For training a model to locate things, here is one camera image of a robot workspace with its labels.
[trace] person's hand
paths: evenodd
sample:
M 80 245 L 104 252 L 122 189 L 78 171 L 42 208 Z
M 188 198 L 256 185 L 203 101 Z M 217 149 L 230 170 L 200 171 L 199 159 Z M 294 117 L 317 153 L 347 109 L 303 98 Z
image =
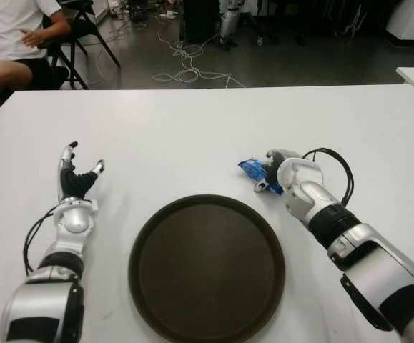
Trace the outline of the person's hand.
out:
M 22 43 L 24 43 L 25 46 L 34 48 L 43 42 L 43 35 L 41 34 L 41 31 L 23 29 L 21 32 L 24 34 L 24 37 L 22 37 Z

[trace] person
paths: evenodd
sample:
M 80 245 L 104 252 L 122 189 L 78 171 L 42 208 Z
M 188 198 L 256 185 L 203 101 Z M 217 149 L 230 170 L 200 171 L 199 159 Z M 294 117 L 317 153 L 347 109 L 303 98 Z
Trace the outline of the person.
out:
M 222 50 L 229 51 L 230 47 L 236 47 L 238 44 L 230 38 L 230 35 L 237 29 L 240 13 L 245 0 L 228 0 L 226 13 L 222 16 L 221 34 L 219 47 Z
M 43 15 L 52 22 L 45 29 Z M 69 33 L 56 0 L 0 0 L 0 93 L 52 87 L 46 50 L 37 46 Z

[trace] robotic arm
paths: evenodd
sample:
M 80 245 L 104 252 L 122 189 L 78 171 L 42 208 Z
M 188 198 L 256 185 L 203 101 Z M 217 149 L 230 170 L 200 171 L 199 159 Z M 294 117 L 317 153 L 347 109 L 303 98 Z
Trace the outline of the robotic arm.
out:
M 273 162 L 255 190 L 278 181 L 287 210 L 343 271 L 340 282 L 369 323 L 414 342 L 414 263 L 329 193 L 316 163 L 285 150 L 267 157 Z
M 73 149 L 67 146 L 58 170 L 59 204 L 54 210 L 56 241 L 8 301 L 1 318 L 1 342 L 78 342 L 83 319 L 84 246 L 94 228 L 95 201 L 84 200 L 104 171 L 100 160 L 86 174 L 74 173 Z

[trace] brown round tray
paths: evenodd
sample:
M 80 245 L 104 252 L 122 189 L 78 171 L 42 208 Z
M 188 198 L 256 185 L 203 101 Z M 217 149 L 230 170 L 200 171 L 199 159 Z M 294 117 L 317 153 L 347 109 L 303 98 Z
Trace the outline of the brown round tray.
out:
M 247 205 L 197 195 L 159 210 L 129 260 L 146 323 L 179 343 L 243 342 L 280 302 L 285 261 L 270 225 Z

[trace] white t-shirt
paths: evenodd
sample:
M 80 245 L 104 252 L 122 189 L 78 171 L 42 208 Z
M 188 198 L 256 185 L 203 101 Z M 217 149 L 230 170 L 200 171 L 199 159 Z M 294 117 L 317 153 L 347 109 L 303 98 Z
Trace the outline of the white t-shirt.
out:
M 45 57 L 45 50 L 22 43 L 21 30 L 42 29 L 43 14 L 51 16 L 60 9 L 56 0 L 0 0 L 0 61 Z

